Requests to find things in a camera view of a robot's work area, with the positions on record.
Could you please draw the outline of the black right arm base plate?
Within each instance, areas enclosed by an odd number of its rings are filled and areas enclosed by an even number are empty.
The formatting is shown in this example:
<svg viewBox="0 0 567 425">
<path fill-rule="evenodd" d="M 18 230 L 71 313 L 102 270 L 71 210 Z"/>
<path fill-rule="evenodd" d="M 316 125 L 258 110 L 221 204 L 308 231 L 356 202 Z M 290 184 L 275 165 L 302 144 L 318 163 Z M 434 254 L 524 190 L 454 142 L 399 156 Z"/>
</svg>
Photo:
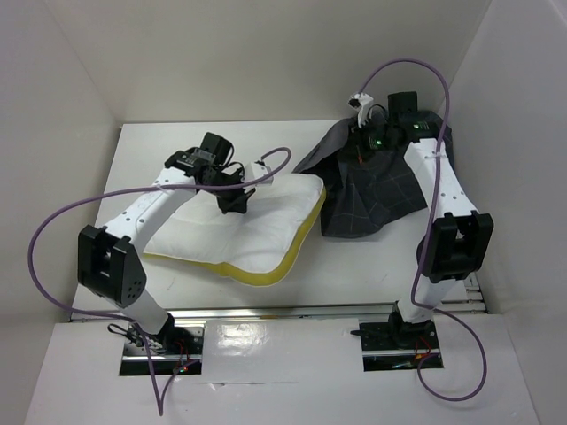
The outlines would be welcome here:
<svg viewBox="0 0 567 425">
<path fill-rule="evenodd" d="M 404 371 L 444 367 L 437 330 L 432 321 L 419 325 L 417 332 L 398 338 L 391 322 L 361 322 L 350 331 L 361 343 L 365 372 Z"/>
</svg>

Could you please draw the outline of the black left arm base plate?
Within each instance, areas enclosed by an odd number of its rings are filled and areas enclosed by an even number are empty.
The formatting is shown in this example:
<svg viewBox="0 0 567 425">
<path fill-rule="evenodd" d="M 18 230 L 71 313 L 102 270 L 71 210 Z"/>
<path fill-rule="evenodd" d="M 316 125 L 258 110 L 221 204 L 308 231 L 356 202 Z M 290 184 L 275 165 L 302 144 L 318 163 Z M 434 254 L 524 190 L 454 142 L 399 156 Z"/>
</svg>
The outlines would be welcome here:
<svg viewBox="0 0 567 425">
<path fill-rule="evenodd" d="M 109 324 L 107 331 L 124 338 L 120 376 L 149 375 L 147 353 L 140 334 L 131 326 L 123 328 L 115 323 Z M 190 333 L 189 340 L 177 340 L 169 348 L 148 339 L 155 375 L 171 375 L 173 372 L 179 375 L 202 374 L 204 327 L 188 328 L 187 331 Z"/>
</svg>

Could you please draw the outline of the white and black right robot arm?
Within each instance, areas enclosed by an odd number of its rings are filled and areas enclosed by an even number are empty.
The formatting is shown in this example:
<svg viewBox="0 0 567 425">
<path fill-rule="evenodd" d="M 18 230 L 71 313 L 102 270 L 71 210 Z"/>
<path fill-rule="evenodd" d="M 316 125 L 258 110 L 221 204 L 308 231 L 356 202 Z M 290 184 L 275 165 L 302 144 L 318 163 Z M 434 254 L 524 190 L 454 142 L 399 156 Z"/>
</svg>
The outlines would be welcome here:
<svg viewBox="0 0 567 425">
<path fill-rule="evenodd" d="M 410 294 L 396 302 L 386 335 L 398 348 L 415 348 L 431 332 L 432 316 L 446 294 L 482 266 L 493 218 L 469 200 L 449 160 L 445 125 L 415 120 L 417 95 L 389 96 L 385 124 L 370 148 L 399 148 L 429 210 L 426 233 L 416 249 L 417 272 Z"/>
</svg>

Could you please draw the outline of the dark grey checked pillowcase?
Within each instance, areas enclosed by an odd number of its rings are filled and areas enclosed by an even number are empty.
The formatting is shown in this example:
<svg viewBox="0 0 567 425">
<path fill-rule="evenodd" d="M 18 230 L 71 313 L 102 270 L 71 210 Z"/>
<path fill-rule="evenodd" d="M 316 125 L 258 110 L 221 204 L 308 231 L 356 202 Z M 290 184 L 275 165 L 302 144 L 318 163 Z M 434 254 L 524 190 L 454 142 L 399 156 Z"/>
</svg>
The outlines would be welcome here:
<svg viewBox="0 0 567 425">
<path fill-rule="evenodd" d="M 295 174 L 314 174 L 323 180 L 326 199 L 320 221 L 326 237 L 370 236 L 426 207 L 404 161 L 407 146 L 357 148 L 350 139 L 359 130 L 356 118 L 339 120 L 293 169 Z"/>
</svg>

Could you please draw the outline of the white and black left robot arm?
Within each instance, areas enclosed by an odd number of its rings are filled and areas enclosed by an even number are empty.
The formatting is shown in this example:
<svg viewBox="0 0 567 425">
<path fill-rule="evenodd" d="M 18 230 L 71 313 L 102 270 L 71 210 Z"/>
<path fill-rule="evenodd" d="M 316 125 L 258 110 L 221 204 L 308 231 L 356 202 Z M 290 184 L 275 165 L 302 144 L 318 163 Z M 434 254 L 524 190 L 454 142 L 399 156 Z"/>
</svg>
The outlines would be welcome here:
<svg viewBox="0 0 567 425">
<path fill-rule="evenodd" d="M 140 255 L 165 222 L 201 186 L 217 198 L 223 213 L 245 213 L 251 193 L 241 188 L 245 172 L 225 173 L 234 152 L 227 139 L 206 133 L 198 147 L 177 151 L 164 164 L 152 190 L 104 226 L 86 226 L 78 235 L 78 280 L 136 321 L 153 352 L 188 349 L 194 336 L 175 325 L 173 316 L 146 289 Z"/>
</svg>

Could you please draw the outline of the white pillow with yellow edge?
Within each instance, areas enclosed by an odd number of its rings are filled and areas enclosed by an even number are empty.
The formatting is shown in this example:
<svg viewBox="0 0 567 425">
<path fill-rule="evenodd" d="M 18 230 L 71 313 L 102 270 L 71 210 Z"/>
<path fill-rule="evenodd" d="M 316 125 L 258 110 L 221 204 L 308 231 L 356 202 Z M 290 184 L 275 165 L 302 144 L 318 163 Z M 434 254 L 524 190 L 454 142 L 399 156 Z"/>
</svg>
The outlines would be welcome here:
<svg viewBox="0 0 567 425">
<path fill-rule="evenodd" d="M 167 220 L 144 254 L 250 286 L 273 285 L 291 271 L 325 198 L 323 180 L 311 174 L 285 174 L 259 187 L 244 214 L 223 214 L 211 195 L 198 194 Z"/>
</svg>

